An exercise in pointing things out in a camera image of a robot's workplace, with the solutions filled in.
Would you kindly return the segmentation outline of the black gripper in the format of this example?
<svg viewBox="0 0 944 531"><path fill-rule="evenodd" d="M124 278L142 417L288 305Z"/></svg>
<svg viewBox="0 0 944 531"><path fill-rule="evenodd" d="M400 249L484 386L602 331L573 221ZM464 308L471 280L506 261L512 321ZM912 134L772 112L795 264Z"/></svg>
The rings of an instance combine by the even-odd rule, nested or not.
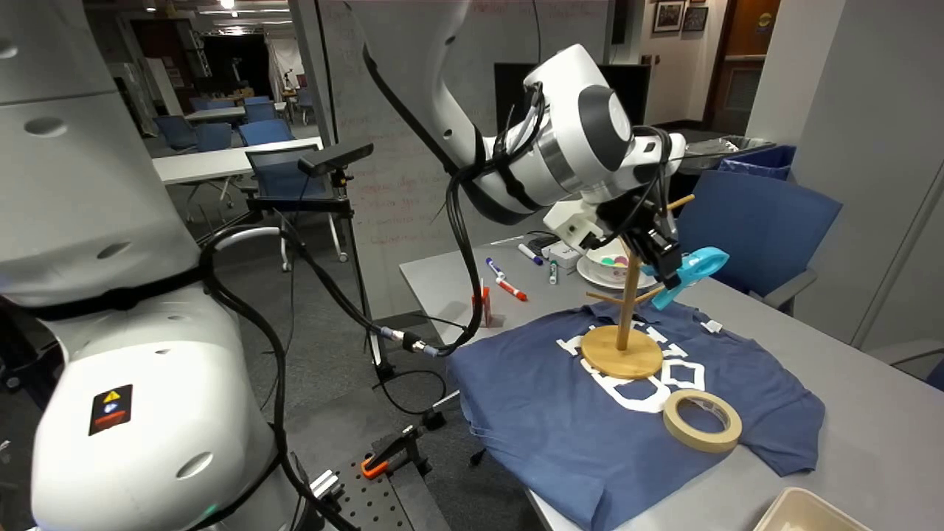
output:
<svg viewBox="0 0 944 531"><path fill-rule="evenodd" d="M617 234L663 287L677 287L680 252L669 230L666 208L652 188L632 188L595 208L595 216Z"/></svg>

